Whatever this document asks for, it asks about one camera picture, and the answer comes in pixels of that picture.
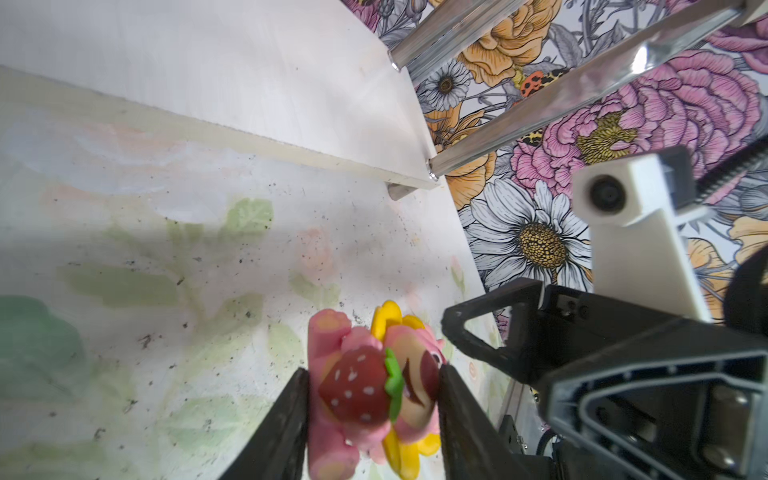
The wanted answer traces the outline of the pink bear yellow flower toy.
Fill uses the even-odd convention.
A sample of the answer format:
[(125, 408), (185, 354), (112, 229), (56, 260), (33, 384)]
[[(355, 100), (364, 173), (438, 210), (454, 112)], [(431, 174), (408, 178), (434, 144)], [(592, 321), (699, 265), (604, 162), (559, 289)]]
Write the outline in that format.
[(362, 456), (415, 479), (437, 453), (439, 373), (447, 360), (431, 328), (393, 301), (370, 326), (325, 309), (309, 320), (308, 470), (349, 479)]

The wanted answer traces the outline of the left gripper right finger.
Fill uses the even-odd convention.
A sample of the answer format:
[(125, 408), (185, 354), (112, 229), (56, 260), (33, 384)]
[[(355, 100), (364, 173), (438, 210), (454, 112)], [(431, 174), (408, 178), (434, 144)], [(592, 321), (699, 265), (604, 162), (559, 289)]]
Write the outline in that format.
[(555, 477), (551, 459), (510, 449), (456, 368), (442, 366), (439, 379), (441, 452), (447, 480)]

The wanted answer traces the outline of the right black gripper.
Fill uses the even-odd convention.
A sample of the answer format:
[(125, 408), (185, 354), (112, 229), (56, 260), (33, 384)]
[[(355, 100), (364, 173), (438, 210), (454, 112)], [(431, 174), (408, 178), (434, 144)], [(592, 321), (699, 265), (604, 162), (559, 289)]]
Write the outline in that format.
[(767, 288), (722, 326), (518, 278), (446, 309), (444, 337), (538, 393), (557, 479), (763, 479)]

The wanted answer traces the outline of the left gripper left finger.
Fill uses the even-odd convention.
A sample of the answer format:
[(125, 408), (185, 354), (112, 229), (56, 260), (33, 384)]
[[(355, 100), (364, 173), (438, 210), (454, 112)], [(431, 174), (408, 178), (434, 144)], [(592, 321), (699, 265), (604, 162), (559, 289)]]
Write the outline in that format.
[(309, 424), (310, 374), (298, 368), (221, 480), (301, 479)]

